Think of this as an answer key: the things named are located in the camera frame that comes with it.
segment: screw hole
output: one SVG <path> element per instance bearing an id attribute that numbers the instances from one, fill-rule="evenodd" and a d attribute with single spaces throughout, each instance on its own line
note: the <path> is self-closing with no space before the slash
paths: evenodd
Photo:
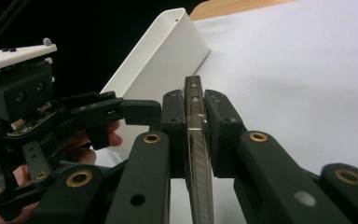
<path id="1" fill-rule="evenodd" d="M 146 202 L 146 198 L 143 194 L 135 194 L 131 197 L 131 204 L 134 206 L 142 205 Z"/>
<path id="2" fill-rule="evenodd" d="M 36 87 L 37 91 L 42 91 L 44 89 L 45 89 L 45 83 L 44 82 L 37 83 L 37 87 Z"/>
<path id="3" fill-rule="evenodd" d="M 27 97 L 27 94 L 24 91 L 22 91 L 17 94 L 16 100 L 17 100 L 17 102 L 21 102 L 21 101 L 24 101 L 26 99 L 26 97 Z"/>
<path id="4" fill-rule="evenodd" d="M 147 136 L 147 140 L 149 141 L 156 141 L 157 137 L 156 136 Z"/>
<path id="5" fill-rule="evenodd" d="M 87 176 L 85 174 L 79 174 L 79 175 L 75 175 L 72 180 L 75 182 L 75 183 L 79 183 L 79 182 L 82 182 L 84 181 L 85 179 L 87 178 Z"/>

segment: human hand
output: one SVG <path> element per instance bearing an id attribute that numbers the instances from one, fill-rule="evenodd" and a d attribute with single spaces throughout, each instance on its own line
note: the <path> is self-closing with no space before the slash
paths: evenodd
<path id="1" fill-rule="evenodd" d="M 120 126 L 119 121 L 109 123 L 107 125 L 107 132 L 109 136 L 109 143 L 112 147 L 120 146 L 122 143 L 122 138 L 116 134 L 116 130 Z M 82 147 L 87 144 L 90 140 L 88 139 L 86 132 L 81 131 L 77 132 L 76 135 L 71 138 L 68 144 L 65 146 L 65 151 L 68 156 L 69 161 L 76 161 L 83 164 L 93 165 L 96 160 L 95 151 L 90 148 Z M 17 183 L 19 186 L 27 185 L 31 182 L 29 170 L 27 165 L 22 165 L 17 168 L 13 175 L 16 177 Z M 28 206 L 25 206 L 20 215 L 10 222 L 5 222 L 0 217 L 0 224 L 7 223 L 24 223 L 32 215 L 33 211 L 36 209 L 38 203 L 33 203 Z"/>

